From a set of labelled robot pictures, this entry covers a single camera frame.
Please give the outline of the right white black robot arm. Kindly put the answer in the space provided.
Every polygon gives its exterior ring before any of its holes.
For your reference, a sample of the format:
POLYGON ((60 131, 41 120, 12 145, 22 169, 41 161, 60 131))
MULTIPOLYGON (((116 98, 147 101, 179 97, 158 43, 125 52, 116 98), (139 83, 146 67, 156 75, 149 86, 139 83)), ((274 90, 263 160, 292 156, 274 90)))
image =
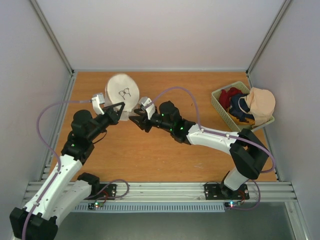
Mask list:
POLYGON ((184 119, 171 101, 163 102, 158 108, 147 104, 147 101, 142 102, 129 117, 141 130, 148 133, 151 128, 162 129, 180 144, 209 147, 231 156, 234 168, 219 185, 225 199, 234 197, 241 185, 256 180, 262 173, 269 155, 251 130, 226 132, 200 127, 196 122, 184 119))

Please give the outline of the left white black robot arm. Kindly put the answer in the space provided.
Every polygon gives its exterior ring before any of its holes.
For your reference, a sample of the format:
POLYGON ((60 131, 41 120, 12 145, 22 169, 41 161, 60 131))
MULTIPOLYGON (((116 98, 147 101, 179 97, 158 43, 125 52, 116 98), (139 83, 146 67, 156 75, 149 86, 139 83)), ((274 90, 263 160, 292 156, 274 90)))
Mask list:
POLYGON ((57 159, 57 164, 33 198, 9 215, 13 235, 20 240, 53 240, 67 215, 85 198, 96 199, 101 193, 97 176, 86 173, 66 190, 92 151, 94 140, 107 127, 118 124, 124 102, 99 109, 92 117, 88 110, 73 116, 71 132, 57 159))

